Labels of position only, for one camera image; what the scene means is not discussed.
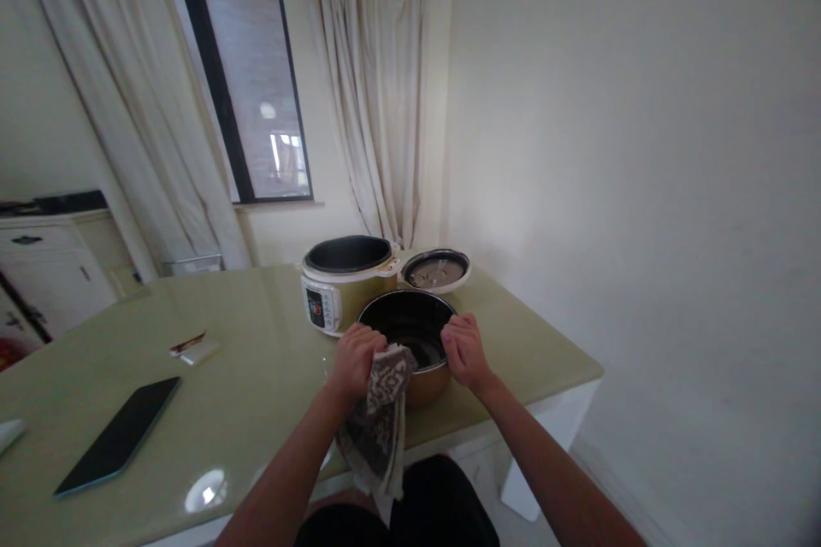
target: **person's left hand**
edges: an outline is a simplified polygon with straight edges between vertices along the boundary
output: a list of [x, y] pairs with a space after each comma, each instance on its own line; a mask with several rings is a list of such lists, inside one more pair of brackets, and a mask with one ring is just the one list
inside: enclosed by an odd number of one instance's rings
[[327, 387], [335, 399], [352, 408], [367, 395], [374, 353], [386, 346], [385, 336], [378, 331], [358, 322], [350, 326], [337, 343], [334, 370], [328, 378]]

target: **person's right hand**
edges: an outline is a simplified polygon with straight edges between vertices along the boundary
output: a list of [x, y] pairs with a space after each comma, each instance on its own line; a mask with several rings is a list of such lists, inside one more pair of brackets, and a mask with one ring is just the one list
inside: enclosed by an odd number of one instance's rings
[[442, 344], [453, 378], [468, 387], [474, 395], [487, 389], [496, 380], [481, 347], [481, 334], [472, 314], [451, 316], [442, 329]]
[[348, 409], [368, 393], [374, 353], [382, 352], [386, 345], [385, 336], [358, 322], [337, 342], [334, 370], [326, 387]]

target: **phone screen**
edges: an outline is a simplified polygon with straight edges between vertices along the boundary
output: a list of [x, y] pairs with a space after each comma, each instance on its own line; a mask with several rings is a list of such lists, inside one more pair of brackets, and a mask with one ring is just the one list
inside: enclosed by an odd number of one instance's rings
[[116, 476], [131, 461], [179, 383], [178, 376], [132, 393], [54, 495], [65, 496]]

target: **window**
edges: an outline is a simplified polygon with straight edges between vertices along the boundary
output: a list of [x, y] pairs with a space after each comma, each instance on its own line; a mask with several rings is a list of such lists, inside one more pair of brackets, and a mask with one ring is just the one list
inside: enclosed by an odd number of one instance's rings
[[174, 0], [234, 203], [313, 198], [282, 0]]

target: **red object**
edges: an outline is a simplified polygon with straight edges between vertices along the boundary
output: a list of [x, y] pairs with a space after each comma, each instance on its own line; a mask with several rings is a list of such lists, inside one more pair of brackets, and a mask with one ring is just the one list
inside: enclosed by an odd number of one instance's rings
[[23, 355], [15, 348], [14, 340], [0, 338], [0, 372], [11, 368], [22, 358]]

